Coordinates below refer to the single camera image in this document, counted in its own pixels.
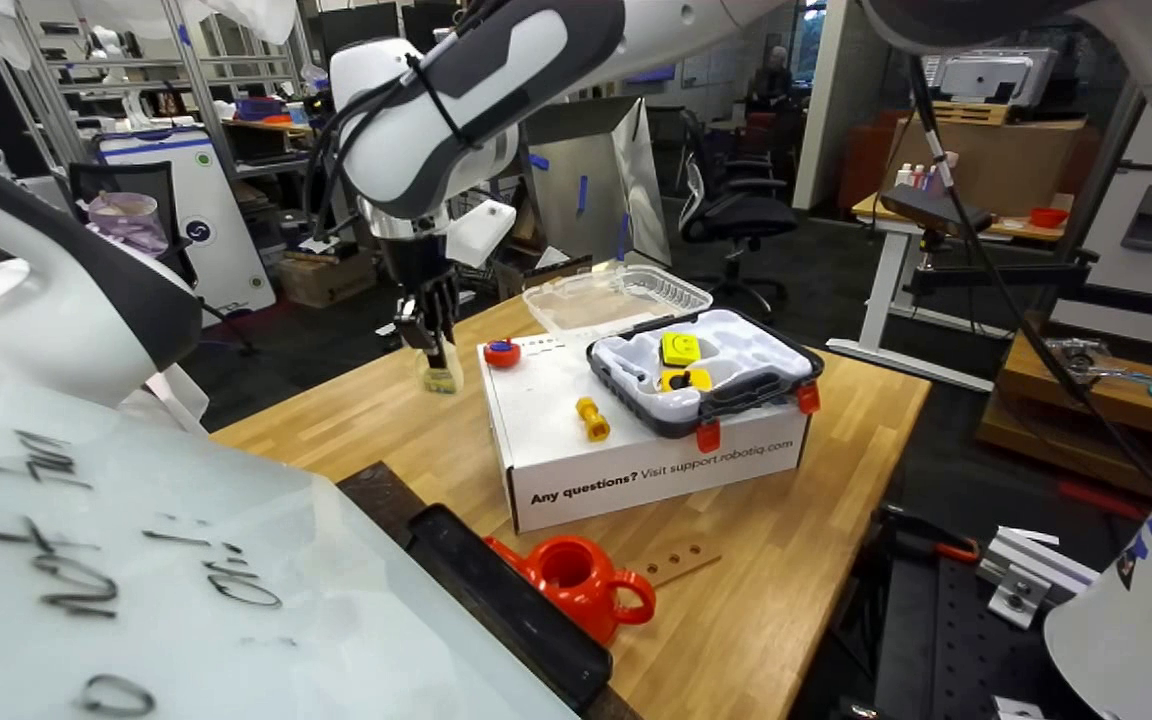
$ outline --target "cable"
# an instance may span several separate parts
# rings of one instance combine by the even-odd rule
[[[947,157],[943,157],[943,145],[939,145],[939,124],[935,124],[935,113],[932,113],[932,91],[928,91],[928,78],[925,78],[925,66],[919,58],[908,58],[908,79],[914,79],[914,109],[919,113],[925,119],[925,138],[928,138],[928,147],[932,147],[932,169],[939,174],[943,179],[943,195],[959,222],[959,232],[965,232],[965,245],[968,252],[982,257],[987,282],[998,286],[998,294],[1006,298],[1021,336],[1034,344],[1034,354],[1046,359],[1046,370],[1058,377],[1058,385],[1090,409],[1090,417],[1104,427],[1104,435],[1119,448],[1119,455],[1152,485],[1152,467],[1150,459],[1130,446],[1130,435],[1098,409],[1092,391],[1085,385],[1078,385],[1068,377],[1068,370],[1058,359],[1058,354],[1046,344],[1046,336],[1028,325],[1028,315],[1021,312],[1018,298],[1010,294],[1006,286],[1006,271],[994,263],[994,257],[984,252],[972,222],[968,222],[968,209],[965,209],[965,195],[959,187],[952,184],[952,169],[947,169]]]

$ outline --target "white robot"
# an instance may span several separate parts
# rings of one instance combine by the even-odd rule
[[[412,320],[428,356],[450,320],[428,320],[445,260],[476,260],[495,241],[505,209],[483,204],[489,232],[445,211],[505,157],[512,124],[555,91],[648,67],[703,49],[782,0],[508,0],[483,13],[432,58],[402,41],[334,62],[344,109],[339,164],[377,211],[404,289],[420,298]],[[1152,6],[1144,0],[865,0],[872,26],[903,49],[968,49],[1052,13],[1081,13],[1125,53],[1152,102]],[[0,179],[0,249],[25,257],[34,276],[0,298],[0,385],[41,389],[50,403],[111,409],[157,370],[178,366],[195,333],[193,294],[157,263],[106,245]],[[227,453],[181,442],[193,467],[231,471]],[[242,481],[287,478],[245,465]],[[1152,720],[1152,523],[1101,585],[1049,616],[1049,650],[1068,686],[1104,718]]]

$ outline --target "office chair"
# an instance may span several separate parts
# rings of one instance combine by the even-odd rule
[[[178,184],[171,184],[171,164],[161,160],[161,164],[67,164],[67,195],[73,195],[73,209],[81,222],[87,222],[87,211],[81,209],[81,199],[97,199],[101,192],[139,192],[139,195],[152,195],[157,199],[157,211],[161,211],[161,230],[170,232],[170,252],[161,252],[157,260],[165,269],[171,269],[187,289],[195,289],[195,269],[186,252],[186,235],[181,235],[181,226],[178,226]],[[212,307],[206,298],[199,298],[199,307],[207,315],[215,315],[222,328],[227,328],[245,356],[255,354],[255,344],[227,325],[227,315],[222,307]]]
[[[717,174],[707,169],[717,169],[717,160],[707,157],[703,138],[698,138],[692,152],[684,157],[689,199],[682,209],[677,232],[684,245],[732,245],[732,252],[725,257],[725,276],[698,286],[703,286],[717,299],[757,305],[757,320],[767,325],[788,294],[774,276],[743,276],[743,257],[759,252],[764,241],[796,230],[791,209],[782,199],[783,179],[714,179]]]

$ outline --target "floor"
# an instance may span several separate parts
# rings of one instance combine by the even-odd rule
[[[788,305],[775,315],[775,328],[804,339],[823,344],[828,336],[858,336],[865,315],[870,282],[876,269],[880,235],[845,226],[845,222],[804,222],[791,235],[775,235],[750,263],[759,276],[788,282]],[[725,249],[682,245],[677,271],[717,271]],[[1010,325],[1001,299],[994,294],[952,294],[932,298],[932,305],[972,312],[994,325]],[[350,373],[380,354],[384,339],[374,336],[394,312],[390,289],[374,289],[357,299],[344,299],[324,312],[309,307],[277,307],[247,320],[235,320],[255,344],[253,356],[223,333],[207,333],[207,344],[186,359],[186,370],[207,389],[212,409],[206,417],[207,427],[223,427],[263,403],[277,403],[293,391],[303,391],[336,373]],[[891,320],[890,344],[902,354],[917,354],[952,370],[968,370],[982,377],[998,377],[1006,344],[984,336],[939,333],[908,320]],[[1052,471],[1034,467],[1025,459],[982,448],[976,417],[984,396],[959,389],[935,389],[917,442],[903,453],[903,467],[891,485],[891,500],[903,500],[932,522],[943,522],[972,536],[994,536],[1001,522],[1046,528],[1052,515]],[[841,613],[834,640],[822,654],[822,665],[801,698],[796,718],[828,718],[841,698],[872,706],[880,698],[880,627],[862,633],[865,650],[849,643],[858,637],[858,622]]]

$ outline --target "cardboard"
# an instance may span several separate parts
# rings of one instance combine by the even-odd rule
[[[663,442],[642,425],[591,377],[589,339],[591,333],[515,336],[523,359],[508,373],[489,370],[483,347],[476,354],[515,532],[759,481],[801,465],[809,417],[796,403],[740,411],[721,425],[721,448],[702,453],[692,435]],[[610,442],[583,435],[580,396],[601,403],[614,425]]]
[[[968,204],[994,216],[1028,216],[1052,204],[1066,187],[1066,174],[1081,145],[1092,138],[1085,124],[943,124],[943,147],[959,152],[955,184]],[[891,187],[902,164],[928,164],[928,139],[919,124],[897,124],[891,164],[885,187]]]
[[[293,252],[283,260],[283,298],[303,307],[334,307],[350,298],[362,298],[374,286],[377,286],[374,252],[357,252],[344,260]]]

